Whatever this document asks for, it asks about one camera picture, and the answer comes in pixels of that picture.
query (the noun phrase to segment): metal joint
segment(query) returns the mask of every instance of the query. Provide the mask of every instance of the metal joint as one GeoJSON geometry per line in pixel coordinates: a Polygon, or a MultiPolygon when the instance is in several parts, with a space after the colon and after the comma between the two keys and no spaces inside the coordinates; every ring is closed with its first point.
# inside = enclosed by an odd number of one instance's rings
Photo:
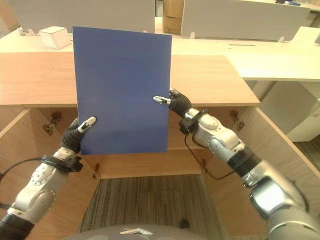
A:
{"type": "Polygon", "coordinates": [[[239,120],[238,112],[236,110],[232,110],[230,112],[230,116],[231,116],[232,120],[235,122],[236,129],[238,131],[240,131],[245,126],[245,122],[239,120]]]}
{"type": "Polygon", "coordinates": [[[54,133],[54,126],[56,126],[61,118],[62,118],[62,113],[59,111],[53,112],[51,115],[51,121],[50,124],[44,124],[42,126],[43,130],[45,130],[49,136],[51,136],[54,133]]]}

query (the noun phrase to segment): white box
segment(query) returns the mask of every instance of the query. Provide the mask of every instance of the white box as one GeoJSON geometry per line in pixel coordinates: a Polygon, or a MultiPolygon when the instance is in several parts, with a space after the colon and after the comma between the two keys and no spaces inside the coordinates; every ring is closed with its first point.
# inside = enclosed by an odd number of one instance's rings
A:
{"type": "Polygon", "coordinates": [[[52,49],[62,49],[71,44],[68,31],[62,26],[50,26],[39,31],[43,44],[52,49]]]}

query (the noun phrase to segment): black strap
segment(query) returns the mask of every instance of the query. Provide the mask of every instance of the black strap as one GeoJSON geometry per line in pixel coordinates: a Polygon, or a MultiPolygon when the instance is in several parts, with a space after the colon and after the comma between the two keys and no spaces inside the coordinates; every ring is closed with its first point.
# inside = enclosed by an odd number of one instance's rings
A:
{"type": "Polygon", "coordinates": [[[83,167],[83,164],[80,163],[81,157],[75,156],[73,158],[67,157],[64,161],[55,158],[53,156],[43,156],[41,162],[54,166],[55,168],[64,171],[64,172],[80,172],[83,167]]]}

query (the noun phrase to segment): cardboard box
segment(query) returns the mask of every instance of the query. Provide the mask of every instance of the cardboard box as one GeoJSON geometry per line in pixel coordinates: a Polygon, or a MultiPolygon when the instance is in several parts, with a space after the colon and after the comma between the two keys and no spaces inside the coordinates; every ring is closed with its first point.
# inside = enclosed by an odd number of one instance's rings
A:
{"type": "Polygon", "coordinates": [[[162,28],[164,33],[181,34],[182,18],[179,17],[162,17],[162,28]]]}
{"type": "Polygon", "coordinates": [[[184,4],[184,0],[163,1],[162,27],[164,33],[180,35],[184,4]]]}
{"type": "Polygon", "coordinates": [[[163,15],[172,18],[182,19],[185,0],[164,0],[163,15]]]}

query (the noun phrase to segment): white desk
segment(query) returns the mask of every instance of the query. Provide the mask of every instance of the white desk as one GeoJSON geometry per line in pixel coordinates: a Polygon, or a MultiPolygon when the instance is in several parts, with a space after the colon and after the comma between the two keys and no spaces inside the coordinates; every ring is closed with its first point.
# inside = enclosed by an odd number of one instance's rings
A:
{"type": "MultiPolygon", "coordinates": [[[[163,34],[162,17],[155,18],[155,31],[163,34]]],[[[301,27],[291,42],[283,43],[172,35],[172,54],[225,55],[246,81],[320,82],[320,46],[314,43],[319,33],[319,28],[301,27]]],[[[14,52],[73,52],[73,45],[48,49],[40,36],[13,31],[0,39],[0,53],[14,52]]]]}
{"type": "MultiPolygon", "coordinates": [[[[241,1],[247,1],[247,2],[260,2],[260,3],[268,3],[268,4],[275,4],[276,0],[241,0],[241,1]]],[[[309,8],[311,12],[317,12],[320,13],[320,7],[311,3],[303,3],[299,2],[301,5],[297,7],[304,7],[309,8]]]]}

